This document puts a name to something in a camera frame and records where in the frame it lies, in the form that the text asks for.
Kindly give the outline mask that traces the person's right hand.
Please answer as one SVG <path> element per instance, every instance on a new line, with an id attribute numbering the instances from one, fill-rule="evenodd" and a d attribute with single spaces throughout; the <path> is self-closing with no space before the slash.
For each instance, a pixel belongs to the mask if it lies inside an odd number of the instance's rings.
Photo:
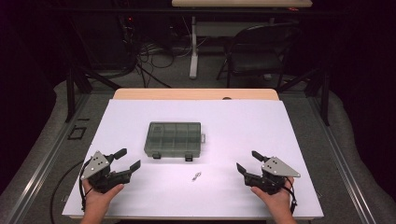
<path id="1" fill-rule="evenodd" d="M 276 194 L 269 195 L 257 187 L 251 187 L 250 189 L 265 203 L 273 219 L 275 217 L 292 216 L 290 211 L 290 193 L 287 190 L 282 189 Z"/>

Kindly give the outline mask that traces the grey clear compartment box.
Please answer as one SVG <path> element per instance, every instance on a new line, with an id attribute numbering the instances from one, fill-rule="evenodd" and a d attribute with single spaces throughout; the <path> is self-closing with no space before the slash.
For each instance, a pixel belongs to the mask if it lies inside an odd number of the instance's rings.
<path id="1" fill-rule="evenodd" d="M 205 134 L 200 122 L 151 122 L 144 151 L 155 159 L 199 158 Z"/>

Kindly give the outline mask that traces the aluminium floor rail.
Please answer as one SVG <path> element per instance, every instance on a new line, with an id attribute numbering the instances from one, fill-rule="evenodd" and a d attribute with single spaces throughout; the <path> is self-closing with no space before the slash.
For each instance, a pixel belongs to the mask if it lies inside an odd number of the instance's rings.
<path id="1" fill-rule="evenodd" d="M 320 115 L 320 106 L 318 100 L 315 98 L 308 97 L 308 103 L 310 104 L 314 116 L 318 121 L 320 129 L 324 132 L 327 142 L 330 145 L 330 152 L 332 154 L 332 160 L 334 161 L 337 170 L 343 180 L 346 191 L 349 198 L 353 202 L 356 212 L 360 217 L 362 224 L 377 224 L 369 205 L 364 198 L 361 187 L 358 185 L 355 176 L 352 174 L 345 156 L 339 147 L 338 142 L 331 130 L 330 126 L 327 126 Z"/>
<path id="2" fill-rule="evenodd" d="M 58 101 L 49 123 L 21 169 L 0 195 L 0 224 L 77 224 L 63 214 L 92 137 L 91 97 L 78 97 L 77 112 L 64 120 Z"/>

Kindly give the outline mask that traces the wooden table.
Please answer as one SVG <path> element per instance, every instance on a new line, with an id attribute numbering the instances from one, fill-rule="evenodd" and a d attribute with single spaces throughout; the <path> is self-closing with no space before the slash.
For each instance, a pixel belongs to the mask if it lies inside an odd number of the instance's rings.
<path id="1" fill-rule="evenodd" d="M 274 100 L 279 97 L 272 89 L 127 89 L 115 91 L 116 100 Z"/>

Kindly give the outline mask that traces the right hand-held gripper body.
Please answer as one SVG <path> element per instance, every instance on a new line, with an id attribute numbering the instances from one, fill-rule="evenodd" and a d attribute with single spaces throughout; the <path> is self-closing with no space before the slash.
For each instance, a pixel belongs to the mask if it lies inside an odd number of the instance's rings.
<path id="1" fill-rule="evenodd" d="M 262 174 L 247 173 L 245 185 L 257 187 L 270 195 L 278 193 L 284 186 L 288 177 L 301 175 L 277 157 L 271 157 L 267 162 L 262 162 Z"/>

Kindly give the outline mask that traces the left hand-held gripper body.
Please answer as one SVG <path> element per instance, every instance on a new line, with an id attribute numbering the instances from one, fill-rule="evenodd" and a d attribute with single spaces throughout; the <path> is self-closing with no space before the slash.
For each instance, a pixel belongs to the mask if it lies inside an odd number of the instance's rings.
<path id="1" fill-rule="evenodd" d="M 87 179 L 95 190 L 102 193 L 108 192 L 118 184 L 128 184 L 130 181 L 119 182 L 118 173 L 111 171 L 110 165 L 114 160 L 113 154 L 104 155 L 97 150 L 83 168 L 81 179 Z"/>

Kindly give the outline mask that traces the black metal stand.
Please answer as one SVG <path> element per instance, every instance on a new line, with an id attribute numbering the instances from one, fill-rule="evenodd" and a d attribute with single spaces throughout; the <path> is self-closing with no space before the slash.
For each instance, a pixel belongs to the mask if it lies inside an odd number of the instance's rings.
<path id="1" fill-rule="evenodd" d="M 66 122 L 69 122 L 76 113 L 75 87 L 78 87 L 78 89 L 83 94 L 89 94 L 92 92 L 92 85 L 89 82 L 88 77 L 92 77 L 93 79 L 98 80 L 99 82 L 105 84 L 114 91 L 120 88 L 120 85 L 99 75 L 98 73 L 92 71 L 91 69 L 85 66 L 80 66 L 80 65 L 71 66 L 66 76 L 66 93 L 67 93 L 67 117 L 65 120 Z"/>
<path id="2" fill-rule="evenodd" d="M 307 73 L 293 78 L 291 81 L 287 82 L 276 88 L 277 92 L 283 92 L 291 87 L 297 85 L 303 80 L 308 80 L 308 83 L 304 89 L 304 94 L 307 97 L 316 97 L 318 91 L 320 94 L 320 104 L 319 104 L 319 114 L 326 126 L 330 125 L 329 122 L 329 98 L 330 98 L 330 73 L 325 69 L 315 68 Z"/>

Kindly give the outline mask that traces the black folding chair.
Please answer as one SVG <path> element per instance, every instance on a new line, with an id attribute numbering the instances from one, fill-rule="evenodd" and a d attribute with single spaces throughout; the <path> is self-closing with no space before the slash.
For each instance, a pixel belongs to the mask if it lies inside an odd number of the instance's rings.
<path id="1" fill-rule="evenodd" d="M 224 45 L 225 60 L 217 79 L 226 73 L 226 86 L 230 87 L 232 76 L 277 74 L 279 88 L 290 49 L 301 34 L 302 30 L 291 24 L 255 25 L 240 31 Z"/>

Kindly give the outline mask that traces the white desk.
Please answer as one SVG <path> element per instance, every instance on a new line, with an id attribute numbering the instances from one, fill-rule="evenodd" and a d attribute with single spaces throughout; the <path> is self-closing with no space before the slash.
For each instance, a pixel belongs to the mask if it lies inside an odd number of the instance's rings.
<path id="1" fill-rule="evenodd" d="M 173 7 L 185 9 L 290 9 L 310 8 L 312 0 L 172 0 Z M 234 36 L 243 28 L 247 28 L 247 21 L 200 21 L 196 16 L 191 17 L 191 66 L 190 78 L 198 75 L 198 44 L 197 37 Z"/>

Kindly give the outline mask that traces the person's left hand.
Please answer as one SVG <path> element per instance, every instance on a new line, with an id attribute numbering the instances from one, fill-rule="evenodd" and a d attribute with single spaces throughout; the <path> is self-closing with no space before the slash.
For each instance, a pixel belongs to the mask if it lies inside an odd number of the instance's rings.
<path id="1" fill-rule="evenodd" d="M 118 184 L 106 193 L 95 191 L 88 180 L 82 182 L 85 193 L 84 216 L 96 216 L 104 219 L 110 202 L 123 190 L 124 185 Z"/>

